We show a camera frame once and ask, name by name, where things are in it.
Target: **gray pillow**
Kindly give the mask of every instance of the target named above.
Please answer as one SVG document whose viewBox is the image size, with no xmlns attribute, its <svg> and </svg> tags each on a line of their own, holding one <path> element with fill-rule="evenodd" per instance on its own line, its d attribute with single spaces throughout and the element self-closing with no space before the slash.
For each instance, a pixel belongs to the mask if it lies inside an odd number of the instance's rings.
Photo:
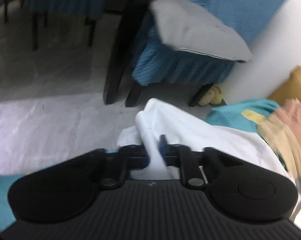
<svg viewBox="0 0 301 240">
<path fill-rule="evenodd" d="M 246 42 L 205 8 L 187 0 L 152 0 L 163 44 L 178 51 L 247 62 L 252 60 Z"/>
</svg>

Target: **plush toy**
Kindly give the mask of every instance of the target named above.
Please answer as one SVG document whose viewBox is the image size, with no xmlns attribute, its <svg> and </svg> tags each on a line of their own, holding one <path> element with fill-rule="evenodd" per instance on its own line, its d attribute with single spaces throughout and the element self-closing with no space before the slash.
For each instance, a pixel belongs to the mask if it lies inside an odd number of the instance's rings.
<svg viewBox="0 0 301 240">
<path fill-rule="evenodd" d="M 199 100 L 198 104 L 200 106 L 206 106 L 208 104 L 220 105 L 223 102 L 223 94 L 221 89 L 217 85 L 212 85 L 212 87 L 207 91 L 207 93 Z"/>
</svg>

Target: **wall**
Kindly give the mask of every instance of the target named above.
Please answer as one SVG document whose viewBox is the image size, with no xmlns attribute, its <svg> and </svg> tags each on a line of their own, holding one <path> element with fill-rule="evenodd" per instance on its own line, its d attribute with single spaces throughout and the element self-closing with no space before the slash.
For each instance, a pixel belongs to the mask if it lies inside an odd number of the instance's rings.
<svg viewBox="0 0 301 240">
<path fill-rule="evenodd" d="M 250 48 L 254 60 L 237 64 L 221 85 L 228 104 L 266 98 L 301 65 L 301 0 L 286 0 Z"/>
</svg>

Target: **floor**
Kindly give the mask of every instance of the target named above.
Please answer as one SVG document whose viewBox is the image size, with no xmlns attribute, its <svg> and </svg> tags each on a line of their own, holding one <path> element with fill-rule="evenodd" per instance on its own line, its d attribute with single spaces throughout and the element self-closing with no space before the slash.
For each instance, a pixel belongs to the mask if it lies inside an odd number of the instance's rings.
<svg viewBox="0 0 301 240">
<path fill-rule="evenodd" d="M 0 173 L 32 171 L 96 148 L 116 149 L 122 129 L 134 125 L 148 99 L 158 97 L 204 118 L 210 107 L 187 107 L 199 88 L 153 84 L 139 104 L 125 108 L 132 84 L 129 70 L 116 103 L 102 100 L 110 49 L 119 16 L 98 22 L 93 48 L 81 17 L 50 16 L 39 28 L 39 50 L 31 50 L 31 21 L 17 2 L 3 24 L 0 7 Z"/>
</svg>

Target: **pink cloth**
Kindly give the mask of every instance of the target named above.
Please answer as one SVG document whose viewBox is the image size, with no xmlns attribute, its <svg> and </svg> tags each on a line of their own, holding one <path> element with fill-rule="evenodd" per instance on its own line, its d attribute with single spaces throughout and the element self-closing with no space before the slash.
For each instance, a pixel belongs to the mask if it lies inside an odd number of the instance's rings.
<svg viewBox="0 0 301 240">
<path fill-rule="evenodd" d="M 290 128 L 301 149 L 301 102 L 297 99 L 286 100 L 283 108 L 276 109 L 273 115 Z"/>
</svg>

